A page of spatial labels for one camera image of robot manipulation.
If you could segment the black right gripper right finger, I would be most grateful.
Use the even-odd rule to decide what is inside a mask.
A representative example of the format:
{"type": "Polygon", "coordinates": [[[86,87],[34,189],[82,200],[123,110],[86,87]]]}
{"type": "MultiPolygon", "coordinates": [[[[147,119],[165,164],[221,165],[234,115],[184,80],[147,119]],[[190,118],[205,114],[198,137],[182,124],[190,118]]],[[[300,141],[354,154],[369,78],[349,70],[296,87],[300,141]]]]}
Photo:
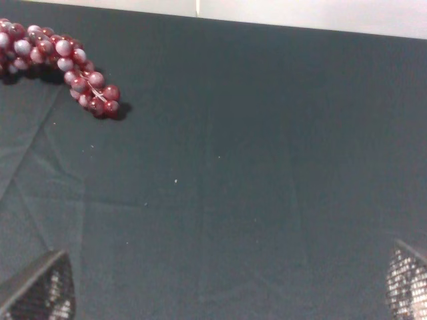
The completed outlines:
{"type": "Polygon", "coordinates": [[[426,320],[426,251],[397,239],[386,274],[393,319],[426,320]]]}

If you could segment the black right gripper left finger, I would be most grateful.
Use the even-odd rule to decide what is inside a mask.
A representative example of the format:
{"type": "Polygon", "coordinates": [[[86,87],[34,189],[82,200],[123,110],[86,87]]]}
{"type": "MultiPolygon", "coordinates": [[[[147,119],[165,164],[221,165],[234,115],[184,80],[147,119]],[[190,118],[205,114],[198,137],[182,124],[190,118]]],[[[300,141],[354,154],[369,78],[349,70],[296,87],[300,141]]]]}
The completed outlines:
{"type": "Polygon", "coordinates": [[[52,250],[1,283],[1,318],[74,319],[75,287],[69,254],[52,250]]]}

